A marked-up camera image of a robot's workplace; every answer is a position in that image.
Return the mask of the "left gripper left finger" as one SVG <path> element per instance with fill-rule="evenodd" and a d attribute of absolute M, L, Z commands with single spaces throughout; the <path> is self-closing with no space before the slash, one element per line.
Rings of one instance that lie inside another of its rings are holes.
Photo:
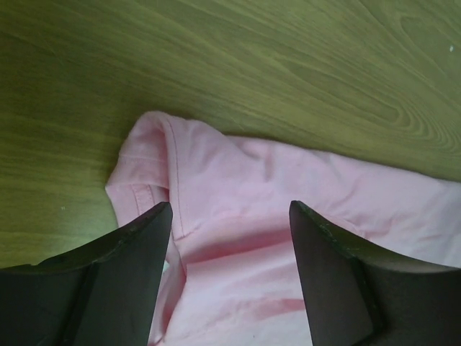
<path fill-rule="evenodd" d="M 3 345 L 146 345 L 172 209 L 36 265 L 1 270 Z"/>

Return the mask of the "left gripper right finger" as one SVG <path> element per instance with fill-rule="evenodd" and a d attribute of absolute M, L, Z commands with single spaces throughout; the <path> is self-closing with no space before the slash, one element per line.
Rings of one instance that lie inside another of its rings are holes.
<path fill-rule="evenodd" d="M 378 246 L 300 201 L 290 230 L 314 345 L 458 345 L 460 270 Z"/>

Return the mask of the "pink t shirt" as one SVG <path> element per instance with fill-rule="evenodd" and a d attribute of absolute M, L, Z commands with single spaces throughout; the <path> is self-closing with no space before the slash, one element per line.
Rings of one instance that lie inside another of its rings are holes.
<path fill-rule="evenodd" d="M 460 265 L 459 183 L 163 112 L 136 122 L 106 191 L 120 226 L 173 210 L 150 345 L 311 344 L 293 200 L 382 247 Z"/>

